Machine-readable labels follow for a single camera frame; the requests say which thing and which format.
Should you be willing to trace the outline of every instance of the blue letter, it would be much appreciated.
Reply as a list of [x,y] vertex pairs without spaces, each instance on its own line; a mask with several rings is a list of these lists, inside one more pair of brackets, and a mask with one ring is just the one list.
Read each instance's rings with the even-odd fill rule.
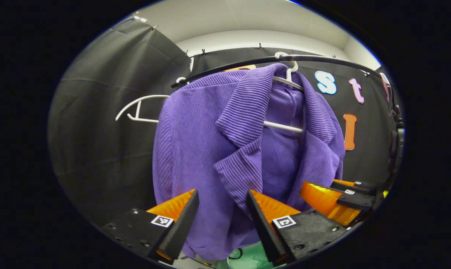
[[337,86],[335,85],[335,78],[327,72],[317,71],[315,72],[315,78],[318,80],[318,89],[320,92],[327,94],[335,94],[337,92]]

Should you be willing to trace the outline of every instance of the white ceiling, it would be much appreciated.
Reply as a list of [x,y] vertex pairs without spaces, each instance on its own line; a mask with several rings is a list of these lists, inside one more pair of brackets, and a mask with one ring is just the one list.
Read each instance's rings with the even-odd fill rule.
[[344,49],[350,38],[334,23],[286,0],[164,0],[135,15],[148,20],[174,43],[233,30],[298,34]]

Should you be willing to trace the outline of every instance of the green object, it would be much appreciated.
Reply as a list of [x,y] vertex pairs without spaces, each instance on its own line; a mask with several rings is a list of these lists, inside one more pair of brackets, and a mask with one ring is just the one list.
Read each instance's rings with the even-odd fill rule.
[[240,256],[240,250],[234,249],[230,257],[224,260],[220,260],[215,264],[216,269],[272,269],[277,267],[273,266],[272,262],[268,262],[265,250],[263,250],[262,242],[258,242],[254,245],[242,248],[242,256]]

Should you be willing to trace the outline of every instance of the orange letter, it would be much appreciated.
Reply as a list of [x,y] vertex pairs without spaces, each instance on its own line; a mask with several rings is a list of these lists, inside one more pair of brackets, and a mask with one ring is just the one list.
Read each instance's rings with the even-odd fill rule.
[[346,129],[345,129],[345,150],[352,150],[355,148],[355,143],[353,139],[355,138],[355,122],[356,117],[352,114],[343,115],[345,119]]

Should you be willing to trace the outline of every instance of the purple shirt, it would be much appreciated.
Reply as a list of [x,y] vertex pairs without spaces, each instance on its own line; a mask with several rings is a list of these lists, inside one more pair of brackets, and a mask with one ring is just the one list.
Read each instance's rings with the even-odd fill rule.
[[[341,179],[345,147],[332,109],[299,72],[305,93],[272,83],[281,63],[208,75],[164,102],[155,133],[152,173],[157,203],[191,189],[199,207],[182,251],[206,260],[257,243],[245,204],[247,191],[300,211],[306,180],[330,186]],[[303,133],[263,125],[271,121]]]

